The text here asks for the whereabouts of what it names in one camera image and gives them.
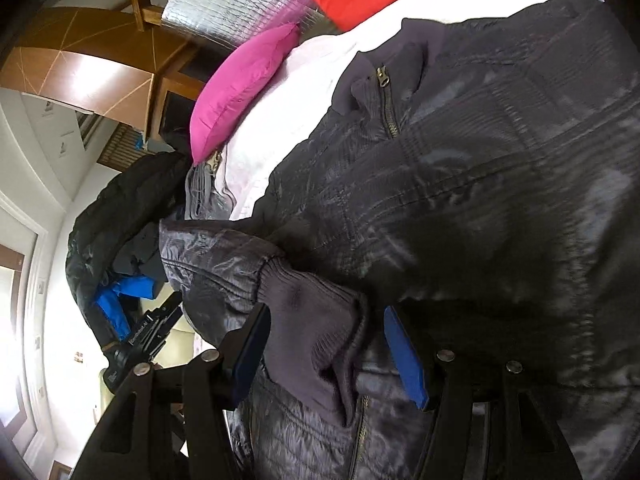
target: pink pillow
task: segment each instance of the pink pillow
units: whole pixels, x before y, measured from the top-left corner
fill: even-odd
[[[193,163],[207,160],[233,133],[240,115],[251,104],[298,44],[295,23],[258,34],[240,45],[202,89],[191,115]]]

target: screw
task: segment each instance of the screw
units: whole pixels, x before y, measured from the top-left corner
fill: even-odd
[[[219,357],[220,352],[218,352],[215,348],[210,348],[209,350],[205,350],[202,354],[200,354],[200,358],[206,363],[217,361]]]
[[[451,350],[443,349],[436,354],[436,357],[444,363],[450,363],[456,358],[456,355]]]
[[[149,363],[138,363],[133,368],[133,373],[135,373],[138,377],[147,375],[151,370],[151,365]]]
[[[519,374],[522,373],[522,371],[524,370],[524,368],[522,367],[522,364],[517,362],[517,361],[509,361],[507,362],[507,371],[511,374]]]

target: blue cloth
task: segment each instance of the blue cloth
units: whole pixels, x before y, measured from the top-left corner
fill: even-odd
[[[118,296],[121,294],[152,300],[154,298],[154,280],[146,276],[127,276],[109,286],[98,288],[95,303],[104,312],[120,341],[123,341],[129,335],[130,327],[118,300]]]
[[[385,309],[384,325],[386,343],[400,373],[404,390],[415,405],[423,410],[429,403],[424,368],[392,306]]]

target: zipper pull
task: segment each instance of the zipper pull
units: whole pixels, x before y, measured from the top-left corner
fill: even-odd
[[[384,88],[389,84],[389,76],[386,74],[386,66],[383,65],[376,70],[376,75],[378,76],[378,83],[381,88]]]

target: white bedding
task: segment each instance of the white bedding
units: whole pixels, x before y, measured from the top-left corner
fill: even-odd
[[[251,216],[273,169],[306,139],[331,104],[334,87],[357,51],[391,38],[403,18],[455,23],[469,18],[510,16],[547,0],[398,0],[340,36],[306,41],[287,57],[223,154],[216,180],[236,199],[231,219]]]

